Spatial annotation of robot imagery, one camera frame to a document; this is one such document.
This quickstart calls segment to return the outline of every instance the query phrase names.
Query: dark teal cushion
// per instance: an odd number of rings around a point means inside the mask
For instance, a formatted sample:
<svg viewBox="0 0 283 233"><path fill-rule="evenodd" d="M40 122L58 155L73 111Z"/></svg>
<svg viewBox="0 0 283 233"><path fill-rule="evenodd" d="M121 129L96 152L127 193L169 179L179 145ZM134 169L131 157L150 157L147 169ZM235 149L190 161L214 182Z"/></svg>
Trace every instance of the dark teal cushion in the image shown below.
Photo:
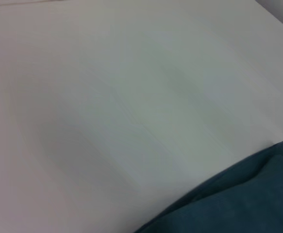
<svg viewBox="0 0 283 233"><path fill-rule="evenodd" d="M207 180L135 233L283 233L283 142Z"/></svg>

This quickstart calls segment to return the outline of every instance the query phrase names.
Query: teal fabric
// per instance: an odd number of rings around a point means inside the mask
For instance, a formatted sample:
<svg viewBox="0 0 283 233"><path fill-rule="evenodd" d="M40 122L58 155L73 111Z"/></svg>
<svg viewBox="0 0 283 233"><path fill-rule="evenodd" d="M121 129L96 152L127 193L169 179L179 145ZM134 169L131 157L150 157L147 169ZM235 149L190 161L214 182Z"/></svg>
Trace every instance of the teal fabric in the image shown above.
<svg viewBox="0 0 283 233"><path fill-rule="evenodd" d="M135 233L283 233L283 142L217 174Z"/></svg>

